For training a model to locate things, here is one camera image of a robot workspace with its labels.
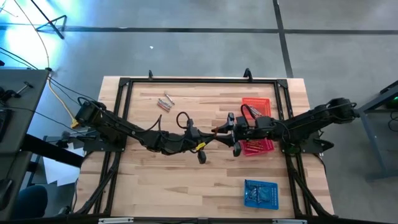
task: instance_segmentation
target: gray floor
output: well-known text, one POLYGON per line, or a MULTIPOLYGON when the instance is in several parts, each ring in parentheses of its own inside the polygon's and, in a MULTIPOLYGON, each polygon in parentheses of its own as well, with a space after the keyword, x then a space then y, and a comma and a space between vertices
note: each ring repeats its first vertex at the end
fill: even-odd
MULTIPOLYGON (((29 1, 19 1, 33 23, 41 15, 29 1)), ((67 25, 90 27, 225 27, 277 28, 271 0, 58 0, 37 3, 50 18, 67 14, 67 25)), ((398 29, 398 2, 390 0, 279 0, 286 29, 398 29)), ((0 13, 0 22, 26 24, 0 13)), ((93 98, 105 75, 240 77, 249 67, 256 77, 286 77, 277 34, 172 34, 67 32, 65 40, 42 34, 55 78, 93 98)), ((397 80, 396 35, 287 35, 295 78, 304 78, 311 106, 336 97, 359 106, 397 80)), ((0 31, 1 47, 46 67, 40 40, 28 26, 0 31)), ((1 57, 8 66, 21 66, 1 57)), ((76 112, 77 105, 68 101, 76 112)), ((65 124, 70 118, 45 89, 37 111, 65 124)), ((388 115, 372 118, 384 149, 392 159, 396 133, 387 128, 388 115)), ((37 137, 60 134, 65 128, 35 116, 29 132, 37 137)), ((398 179, 367 183, 366 174, 379 167, 362 124, 325 128, 324 139, 335 143, 325 153, 328 183, 335 213, 344 218, 398 222, 398 179)), ((50 187, 47 215, 70 203, 73 186, 50 187)))

